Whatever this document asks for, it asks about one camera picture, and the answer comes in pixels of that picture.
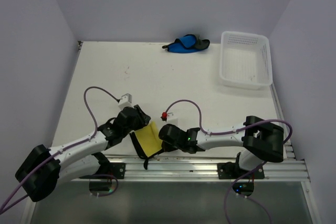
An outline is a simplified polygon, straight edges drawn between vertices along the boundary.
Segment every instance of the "white plastic basket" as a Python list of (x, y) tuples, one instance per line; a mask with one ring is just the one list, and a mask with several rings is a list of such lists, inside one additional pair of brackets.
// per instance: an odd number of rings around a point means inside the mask
[(273, 83), (268, 38), (257, 34), (222, 33), (219, 76), (224, 85), (259, 89)]

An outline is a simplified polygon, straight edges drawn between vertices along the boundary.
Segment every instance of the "blue glove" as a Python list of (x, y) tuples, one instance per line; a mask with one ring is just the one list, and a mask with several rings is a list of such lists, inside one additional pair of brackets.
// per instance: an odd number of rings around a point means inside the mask
[(167, 49), (168, 52), (176, 52), (179, 54), (186, 54), (189, 52), (198, 52), (207, 49), (210, 45), (208, 39), (199, 39), (199, 35), (187, 34), (181, 38), (178, 38), (169, 45), (165, 45), (162, 48)]

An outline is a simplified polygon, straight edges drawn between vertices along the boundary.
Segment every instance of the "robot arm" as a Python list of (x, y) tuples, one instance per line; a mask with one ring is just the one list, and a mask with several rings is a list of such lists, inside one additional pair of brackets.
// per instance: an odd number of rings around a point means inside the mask
[(23, 184), (32, 201), (40, 201), (60, 183), (84, 175), (102, 174), (103, 170), (108, 169), (109, 161), (100, 152), (119, 144), (131, 131), (147, 126), (150, 119), (138, 105), (122, 106), (122, 110), (113, 122), (108, 121), (99, 126), (93, 138), (90, 138), (93, 134), (91, 133), (62, 146), (50, 149), (43, 145), (35, 147), (18, 169), (15, 177), (21, 182), (43, 161), (60, 153)]
[(200, 128), (183, 131), (175, 125), (166, 124), (159, 132), (159, 138), (184, 152), (194, 154), (215, 147), (242, 146), (246, 150), (238, 153), (236, 163), (228, 165), (228, 170), (238, 176), (241, 173), (254, 169), (264, 161), (280, 163), (283, 157), (284, 130), (273, 123), (265, 123), (246, 130), (236, 131), (246, 126), (262, 121), (256, 116), (246, 117), (246, 121), (227, 129), (220, 129), (228, 134), (216, 135), (207, 130), (204, 133)]

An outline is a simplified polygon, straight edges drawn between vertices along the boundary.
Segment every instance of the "gray floor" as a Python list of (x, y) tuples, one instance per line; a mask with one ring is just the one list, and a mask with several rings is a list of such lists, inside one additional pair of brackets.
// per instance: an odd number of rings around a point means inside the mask
[[(115, 194), (96, 199), (89, 196), (88, 182), (72, 182), (36, 205), (32, 223), (227, 223), (223, 199), (228, 185), (120, 181)], [(256, 184), (253, 198), (267, 207), (274, 224), (311, 223), (299, 182)], [(229, 196), (228, 211), (233, 223), (269, 224), (259, 206), (234, 193)]]

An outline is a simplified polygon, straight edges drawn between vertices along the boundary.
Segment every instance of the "white table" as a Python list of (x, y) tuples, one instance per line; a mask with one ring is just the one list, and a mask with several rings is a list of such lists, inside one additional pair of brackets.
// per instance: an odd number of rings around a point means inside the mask
[[(247, 115), (263, 119), (277, 118), (270, 88), (244, 90), (225, 87), (219, 80), (219, 44), (198, 53), (173, 54), (163, 50), (166, 43), (84, 42), (68, 95), (57, 127), (53, 146), (78, 139), (93, 129), (93, 122), (83, 102), (89, 86), (100, 86), (116, 97), (133, 96), (158, 125), (160, 116), (178, 99), (191, 99), (202, 109), (203, 125), (212, 129), (243, 122)], [(98, 124), (116, 116), (119, 108), (114, 100), (99, 90), (90, 90), (88, 102)], [(178, 126), (186, 130), (198, 127), (197, 109), (188, 103), (172, 107), (178, 115)], [(221, 147), (193, 154), (193, 157), (235, 157), (241, 147)], [(134, 156), (129, 137), (106, 154)], [(181, 151), (160, 156), (184, 156)]]

